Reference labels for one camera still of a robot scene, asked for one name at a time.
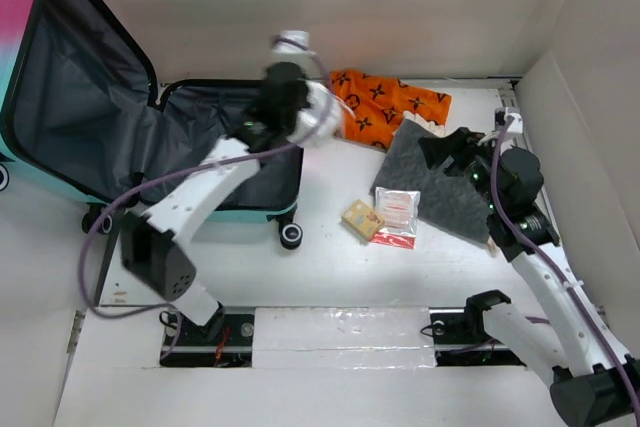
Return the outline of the orange patterned plush blanket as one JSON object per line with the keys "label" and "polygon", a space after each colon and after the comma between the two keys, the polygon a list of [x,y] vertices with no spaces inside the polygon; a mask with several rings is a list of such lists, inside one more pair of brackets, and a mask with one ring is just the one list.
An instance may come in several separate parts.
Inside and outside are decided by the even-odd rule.
{"label": "orange patterned plush blanket", "polygon": [[452,104],[447,93],[354,69],[333,71],[330,79],[333,92],[347,107],[339,130],[347,141],[387,150],[407,114],[439,127],[446,125]]}

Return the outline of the clear red zip bag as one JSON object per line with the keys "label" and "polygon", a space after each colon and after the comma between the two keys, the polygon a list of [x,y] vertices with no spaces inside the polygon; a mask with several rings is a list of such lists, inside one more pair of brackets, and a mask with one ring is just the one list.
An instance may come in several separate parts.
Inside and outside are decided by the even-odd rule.
{"label": "clear red zip bag", "polygon": [[376,213],[384,220],[384,225],[373,236],[372,242],[413,250],[421,193],[376,187],[374,197]]}

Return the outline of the yellow small box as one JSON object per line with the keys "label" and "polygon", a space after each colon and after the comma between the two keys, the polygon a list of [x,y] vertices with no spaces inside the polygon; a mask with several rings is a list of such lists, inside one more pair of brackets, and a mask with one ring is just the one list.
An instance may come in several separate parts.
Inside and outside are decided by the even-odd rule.
{"label": "yellow small box", "polygon": [[370,241],[384,226],[383,218],[362,200],[356,200],[341,216],[342,222],[364,241]]}

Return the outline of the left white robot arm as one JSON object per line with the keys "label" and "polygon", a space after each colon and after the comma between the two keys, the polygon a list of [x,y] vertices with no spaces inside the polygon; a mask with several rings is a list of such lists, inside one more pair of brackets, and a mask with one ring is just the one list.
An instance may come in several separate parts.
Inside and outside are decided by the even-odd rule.
{"label": "left white robot arm", "polygon": [[187,247],[211,212],[260,171],[265,152],[291,145],[288,138],[309,105],[308,93],[301,67],[292,62],[269,66],[257,98],[217,141],[199,172],[143,213],[122,219],[123,267],[186,317],[188,331],[201,343],[222,334],[224,308],[197,281]]}

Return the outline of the white face mask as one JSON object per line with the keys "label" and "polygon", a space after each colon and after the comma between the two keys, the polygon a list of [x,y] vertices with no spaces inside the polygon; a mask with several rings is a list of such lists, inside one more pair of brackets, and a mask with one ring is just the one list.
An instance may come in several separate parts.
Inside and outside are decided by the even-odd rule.
{"label": "white face mask", "polygon": [[354,120],[355,113],[323,84],[307,81],[306,86],[308,106],[298,112],[295,129],[286,140],[302,148],[319,148],[336,133],[342,135],[346,121]]}

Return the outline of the grey plush blanket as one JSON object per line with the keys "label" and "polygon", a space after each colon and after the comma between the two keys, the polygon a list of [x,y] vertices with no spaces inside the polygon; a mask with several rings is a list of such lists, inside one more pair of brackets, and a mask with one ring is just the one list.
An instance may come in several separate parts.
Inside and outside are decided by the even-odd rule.
{"label": "grey plush blanket", "polygon": [[485,244],[490,239],[486,225],[490,210],[481,196],[467,180],[447,177],[441,170],[426,166],[419,140],[434,136],[416,122],[403,120],[370,192],[378,187],[418,191],[419,219],[467,241]]}

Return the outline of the teal pink suitcase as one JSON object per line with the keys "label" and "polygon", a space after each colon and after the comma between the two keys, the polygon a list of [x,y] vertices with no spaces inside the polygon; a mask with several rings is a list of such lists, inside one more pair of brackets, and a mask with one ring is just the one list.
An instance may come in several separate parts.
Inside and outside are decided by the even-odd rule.
{"label": "teal pink suitcase", "polygon": [[[17,173],[88,207],[81,227],[108,233],[105,206],[146,205],[175,187],[240,123],[261,80],[181,80],[154,67],[103,0],[1,0],[1,175]],[[215,217],[292,222],[303,152],[271,149]]]}

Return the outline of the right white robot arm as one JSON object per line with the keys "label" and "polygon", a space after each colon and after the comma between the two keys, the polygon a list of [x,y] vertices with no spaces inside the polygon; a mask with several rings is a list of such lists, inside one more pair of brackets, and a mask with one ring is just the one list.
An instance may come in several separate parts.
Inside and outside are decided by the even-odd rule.
{"label": "right white robot arm", "polygon": [[505,345],[549,391],[568,426],[597,426],[639,414],[639,360],[609,330],[566,261],[553,258],[560,238],[537,207],[539,159],[460,128],[418,145],[431,170],[469,181],[490,209],[487,225],[505,260],[524,280],[551,327],[543,335],[499,290],[467,299],[462,328],[473,340]]}

